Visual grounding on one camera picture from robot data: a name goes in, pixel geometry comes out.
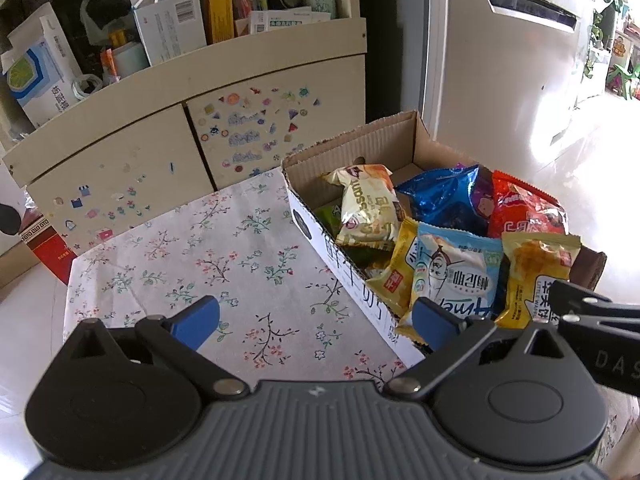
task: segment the table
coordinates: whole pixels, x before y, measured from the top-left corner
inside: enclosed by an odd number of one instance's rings
[[[64,338],[78,322],[133,326],[204,295],[220,325],[199,352],[260,379],[372,379],[404,370],[294,225],[280,170],[195,200],[74,261]]]

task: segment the tablecloth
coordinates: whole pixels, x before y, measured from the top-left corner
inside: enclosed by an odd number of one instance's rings
[[[64,338],[78,322],[132,326],[200,297],[220,325],[200,353],[260,379],[388,381],[404,369],[291,219],[279,170],[155,218],[74,261]]]

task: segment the cabinet drawer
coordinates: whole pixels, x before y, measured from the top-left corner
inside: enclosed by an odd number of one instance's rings
[[[182,106],[104,138],[27,190],[76,254],[213,191]]]
[[[188,101],[219,189],[365,121],[364,56],[281,70]]]

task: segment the yellow snack package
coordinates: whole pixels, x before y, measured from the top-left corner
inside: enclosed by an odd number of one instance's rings
[[[400,225],[398,241],[389,266],[367,285],[385,301],[398,317],[409,310],[414,270],[418,259],[418,222],[405,218]]]
[[[504,328],[524,328],[529,321],[553,323],[549,287],[568,280],[580,252],[580,237],[559,233],[515,232],[502,234],[504,253],[511,261],[507,301],[496,323]]]
[[[404,210],[389,175],[382,164],[363,164],[323,176],[330,184],[344,186],[338,245],[393,250]]]

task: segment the barcode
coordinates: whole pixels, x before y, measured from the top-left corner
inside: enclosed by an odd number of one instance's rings
[[[65,55],[65,51],[62,49],[62,45],[60,44],[60,38],[59,38],[59,37],[57,37],[57,36],[54,36],[54,37],[53,37],[53,41],[55,41],[55,42],[56,42],[56,47],[58,48],[58,51],[59,51],[59,53],[60,53],[60,56],[62,56],[62,57],[66,57],[66,55]]]
[[[196,13],[193,12],[193,1],[187,0],[175,4],[175,13],[178,15],[178,23],[188,22],[196,19]]]

